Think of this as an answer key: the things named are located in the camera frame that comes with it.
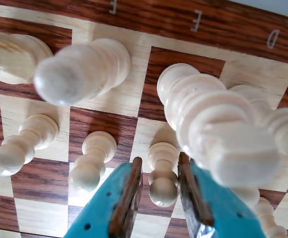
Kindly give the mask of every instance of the chess piece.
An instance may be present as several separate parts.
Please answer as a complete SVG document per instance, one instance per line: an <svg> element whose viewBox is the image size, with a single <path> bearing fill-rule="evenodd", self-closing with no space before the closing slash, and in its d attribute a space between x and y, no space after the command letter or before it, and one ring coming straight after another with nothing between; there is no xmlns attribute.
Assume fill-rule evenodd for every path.
<svg viewBox="0 0 288 238"><path fill-rule="evenodd" d="M0 81L32 83L36 65L52 55L48 46L36 37L0 33Z"/></svg>
<svg viewBox="0 0 288 238"><path fill-rule="evenodd" d="M260 192L258 188L231 187L230 189L250 208L253 208L259 201Z"/></svg>
<svg viewBox="0 0 288 238"><path fill-rule="evenodd" d="M178 163L177 149L160 142L150 147L148 165L153 170L149 177L149 197L159 207L169 207L177 199L177 175L173 172Z"/></svg>
<svg viewBox="0 0 288 238"><path fill-rule="evenodd" d="M72 105L121 84L131 60L118 41L102 38L61 49L41 62L34 76L38 94L55 105Z"/></svg>
<svg viewBox="0 0 288 238"><path fill-rule="evenodd" d="M258 187L275 177L280 157L274 138L255 125L246 98L188 64L165 69L157 92L180 147L218 183Z"/></svg>
<svg viewBox="0 0 288 238"><path fill-rule="evenodd" d="M257 115L257 124L267 128L274 136L279 150L288 156L288 108L273 111L263 93L251 86L238 85L230 90L250 101Z"/></svg>
<svg viewBox="0 0 288 238"><path fill-rule="evenodd" d="M83 155L74 162L69 174L69 186L77 194L93 191L105 172L104 163L109 162L116 152L117 144L109 133L95 131L82 144Z"/></svg>
<svg viewBox="0 0 288 238"><path fill-rule="evenodd" d="M35 150L50 146L58 133L56 122L46 115L27 118L19 127L19 135L9 136L0 145L0 176L17 173L34 158Z"/></svg>
<svg viewBox="0 0 288 238"><path fill-rule="evenodd" d="M287 230L275 223L274 209L267 199L260 197L259 202L254 206L254 211L267 238L287 238Z"/></svg>

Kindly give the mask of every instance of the wooden chessboard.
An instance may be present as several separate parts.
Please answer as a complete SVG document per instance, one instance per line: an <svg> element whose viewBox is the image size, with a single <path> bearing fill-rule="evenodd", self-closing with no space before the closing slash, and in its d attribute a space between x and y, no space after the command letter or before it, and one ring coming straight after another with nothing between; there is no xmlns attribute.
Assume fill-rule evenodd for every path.
<svg viewBox="0 0 288 238"><path fill-rule="evenodd" d="M0 32L35 36L53 53L110 37L125 45L132 60L124 83L71 107L43 102L32 84L0 82L0 144L32 114L49 115L60 127L52 146L36 151L19 173L0 178L0 238L66 233L92 196L71 196L68 174L83 140L96 130L118 143L100 185L119 164L143 158L144 186L132 237L189 237L180 197L160 208L148 195L148 148L157 142L178 147L156 91L158 76L173 63L189 63L228 88L260 88L273 108L288 107L288 18L226 0L0 0ZM288 167L260 192L274 206L278 225L288 230Z"/></svg>

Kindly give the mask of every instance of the chessboard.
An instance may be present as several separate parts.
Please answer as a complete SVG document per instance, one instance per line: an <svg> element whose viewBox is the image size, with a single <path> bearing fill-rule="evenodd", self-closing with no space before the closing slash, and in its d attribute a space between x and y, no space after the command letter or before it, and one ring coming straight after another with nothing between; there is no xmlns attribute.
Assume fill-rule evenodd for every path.
<svg viewBox="0 0 288 238"><path fill-rule="evenodd" d="M179 146L164 116L156 84L174 63L191 64L230 88L259 88L271 106L288 107L288 18L227 0L0 0L0 32L32 35L56 53L109 37L131 56L127 79L108 93L70 107L44 102L32 84L0 82L0 144L30 115L60 128L56 141L11 177L0 177L0 238L63 237L95 192L74 197L68 175L87 135L102 130L117 141L99 186L115 167L143 159L143 191L133 238L188 238L180 196L167 208L149 198L151 145ZM288 230L288 167L260 188L278 225Z"/></svg>

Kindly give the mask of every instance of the white chess piece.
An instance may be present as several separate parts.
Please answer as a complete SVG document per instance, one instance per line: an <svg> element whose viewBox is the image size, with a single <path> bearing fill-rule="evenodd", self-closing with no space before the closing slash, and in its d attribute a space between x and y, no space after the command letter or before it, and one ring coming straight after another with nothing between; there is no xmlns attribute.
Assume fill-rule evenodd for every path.
<svg viewBox="0 0 288 238"><path fill-rule="evenodd" d="M178 163L177 149L160 142L150 147L148 165L153 170L149 177L149 197L159 207L169 207L177 199L177 175L173 172Z"/></svg>
<svg viewBox="0 0 288 238"><path fill-rule="evenodd" d="M52 55L48 46L36 37L0 32L0 81L32 83L37 64Z"/></svg>
<svg viewBox="0 0 288 238"><path fill-rule="evenodd" d="M243 95L250 101L257 115L257 124L267 128L274 136L279 150L288 156L288 108L273 111L264 94L251 86L238 85L230 90Z"/></svg>
<svg viewBox="0 0 288 238"><path fill-rule="evenodd" d="M287 238L287 230L275 223L274 209L267 199L260 197L259 202L254 206L254 211L267 238Z"/></svg>
<svg viewBox="0 0 288 238"><path fill-rule="evenodd" d="M230 188L239 198L251 209L258 203L260 192L255 187L231 187Z"/></svg>
<svg viewBox="0 0 288 238"><path fill-rule="evenodd" d="M280 166L274 138L255 125L246 98L182 63L164 70L157 92L180 147L218 183L258 187L274 178Z"/></svg>
<svg viewBox="0 0 288 238"><path fill-rule="evenodd" d="M93 98L121 84L131 60L118 41L102 38L61 49L41 62L34 75L38 94L55 105L72 105Z"/></svg>
<svg viewBox="0 0 288 238"><path fill-rule="evenodd" d="M69 174L70 189L77 194L93 191L105 172L104 163L114 157L116 148L116 141L109 133L90 133L82 144L83 155L76 159Z"/></svg>
<svg viewBox="0 0 288 238"><path fill-rule="evenodd" d="M47 148L58 133L56 122L46 115L27 118L19 127L19 135L9 136L0 145L0 176L17 173L34 158L35 150Z"/></svg>

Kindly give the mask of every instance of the white pawn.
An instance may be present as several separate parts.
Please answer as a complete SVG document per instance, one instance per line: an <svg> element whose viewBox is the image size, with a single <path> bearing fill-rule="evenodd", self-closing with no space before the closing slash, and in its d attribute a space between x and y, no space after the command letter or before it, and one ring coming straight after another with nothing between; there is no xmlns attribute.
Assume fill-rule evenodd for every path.
<svg viewBox="0 0 288 238"><path fill-rule="evenodd" d="M178 163L177 149L168 143L160 142L150 147L148 165L153 170L148 181L149 197L159 207L169 207L177 199L177 175L173 172Z"/></svg>
<svg viewBox="0 0 288 238"><path fill-rule="evenodd" d="M50 146L58 133L56 122L46 115L27 118L19 127L19 135L9 136L0 145L0 176L17 173L34 158L35 150Z"/></svg>
<svg viewBox="0 0 288 238"><path fill-rule="evenodd" d="M36 37L0 32L0 81L32 83L37 64L52 55L49 47Z"/></svg>
<svg viewBox="0 0 288 238"><path fill-rule="evenodd" d="M246 98L182 63L162 72L157 92L180 147L218 183L256 187L274 178L280 166L274 138L255 125Z"/></svg>
<svg viewBox="0 0 288 238"><path fill-rule="evenodd" d="M77 194L93 191L105 172L104 163L114 157L116 148L116 141L109 133L90 133L82 144L83 155L76 159L69 174L70 189Z"/></svg>
<svg viewBox="0 0 288 238"><path fill-rule="evenodd" d="M249 208L258 203L260 198L260 192L255 187L231 187L230 188Z"/></svg>
<svg viewBox="0 0 288 238"><path fill-rule="evenodd" d="M108 92L128 76L131 60L118 41L102 38L61 49L34 75L38 94L54 105L72 105Z"/></svg>
<svg viewBox="0 0 288 238"><path fill-rule="evenodd" d="M275 223L274 209L267 199L260 197L259 202L254 206L254 211L267 238L287 238L287 230Z"/></svg>

